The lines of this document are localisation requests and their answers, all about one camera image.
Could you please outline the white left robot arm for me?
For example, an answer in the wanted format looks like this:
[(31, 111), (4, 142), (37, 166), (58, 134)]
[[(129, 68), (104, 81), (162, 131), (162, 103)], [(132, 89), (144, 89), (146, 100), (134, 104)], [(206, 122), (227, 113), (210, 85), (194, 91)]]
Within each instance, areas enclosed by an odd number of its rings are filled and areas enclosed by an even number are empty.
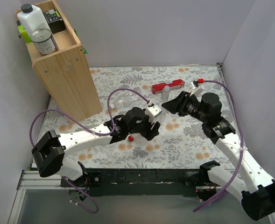
[(162, 109), (153, 105), (146, 109), (134, 107), (124, 115), (118, 115), (92, 129), (91, 132), (57, 134), (46, 132), (32, 149), (32, 155), (42, 178), (60, 175), (76, 186), (87, 182), (86, 171), (81, 163), (69, 161), (68, 156), (94, 146), (105, 146), (123, 141), (131, 134), (140, 134), (150, 141), (159, 134), (159, 117)]

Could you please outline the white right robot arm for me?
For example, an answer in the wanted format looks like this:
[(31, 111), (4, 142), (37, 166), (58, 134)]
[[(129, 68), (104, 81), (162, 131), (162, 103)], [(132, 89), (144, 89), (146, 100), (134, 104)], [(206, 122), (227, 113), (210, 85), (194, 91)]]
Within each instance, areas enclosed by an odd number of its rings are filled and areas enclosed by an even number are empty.
[(200, 166), (199, 179), (203, 185), (216, 183), (237, 198), (243, 210), (257, 221), (275, 213), (275, 179), (253, 158), (234, 127), (221, 115), (222, 104), (215, 93), (205, 93), (201, 100), (182, 91), (162, 107), (179, 116), (190, 115), (202, 122), (204, 134), (220, 149), (240, 175), (236, 177), (211, 161)]

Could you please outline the clear bottle with red cap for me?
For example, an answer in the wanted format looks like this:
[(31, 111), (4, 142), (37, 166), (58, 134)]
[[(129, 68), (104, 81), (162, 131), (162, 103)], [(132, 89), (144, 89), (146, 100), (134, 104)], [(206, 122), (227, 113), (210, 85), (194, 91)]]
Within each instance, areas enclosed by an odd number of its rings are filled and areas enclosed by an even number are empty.
[(132, 144), (136, 144), (138, 146), (146, 146), (148, 144), (148, 140), (144, 138), (140, 133), (131, 134), (128, 136), (128, 142)]

